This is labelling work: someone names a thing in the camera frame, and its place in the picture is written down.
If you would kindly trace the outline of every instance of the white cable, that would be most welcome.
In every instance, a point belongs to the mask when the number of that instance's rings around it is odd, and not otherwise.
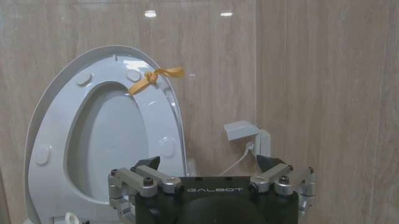
[[[235,164],[232,164],[231,167],[228,167],[227,170],[224,170],[217,176],[224,175],[243,161],[244,157],[248,155],[248,152],[249,152],[249,147],[245,147],[243,157],[239,158],[239,160],[235,162]]]

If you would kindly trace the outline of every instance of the white bracket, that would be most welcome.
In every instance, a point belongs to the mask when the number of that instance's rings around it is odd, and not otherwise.
[[[224,130],[229,141],[255,136],[255,147],[251,150],[253,156],[271,156],[271,136],[265,130],[244,120],[225,124]]]

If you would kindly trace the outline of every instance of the toilet lid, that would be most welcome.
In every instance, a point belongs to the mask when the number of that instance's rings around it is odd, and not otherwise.
[[[33,223],[67,212],[112,222],[107,175],[161,156],[159,170],[185,173],[177,100],[163,76],[129,96],[127,89],[159,66],[137,49],[105,46],[60,72],[35,109],[27,136],[25,199]]]

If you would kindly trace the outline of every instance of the metal bracket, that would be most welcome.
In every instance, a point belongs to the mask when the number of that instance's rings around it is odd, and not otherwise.
[[[275,181],[275,192],[288,196],[294,191],[299,194],[299,214],[306,215],[307,210],[315,203],[315,173],[312,168],[294,171]]]
[[[175,176],[165,175],[148,166],[139,166],[136,173],[144,177],[149,177],[160,183],[160,188],[164,193],[177,194],[183,190],[181,180]]]
[[[135,166],[131,170],[121,168],[108,175],[109,205],[117,210],[117,216],[124,224],[135,224],[135,195],[143,197],[157,194],[157,187],[167,194],[177,194],[183,190],[181,180],[168,176],[145,165]]]
[[[287,164],[277,164],[268,171],[257,176],[251,177],[249,190],[252,193],[264,193],[268,191],[269,183],[280,176],[288,174],[290,166]]]

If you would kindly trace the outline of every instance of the logo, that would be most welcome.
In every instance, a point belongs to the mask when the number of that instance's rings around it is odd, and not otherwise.
[[[241,192],[243,188],[189,188],[187,192],[189,193],[219,193],[219,192]]]

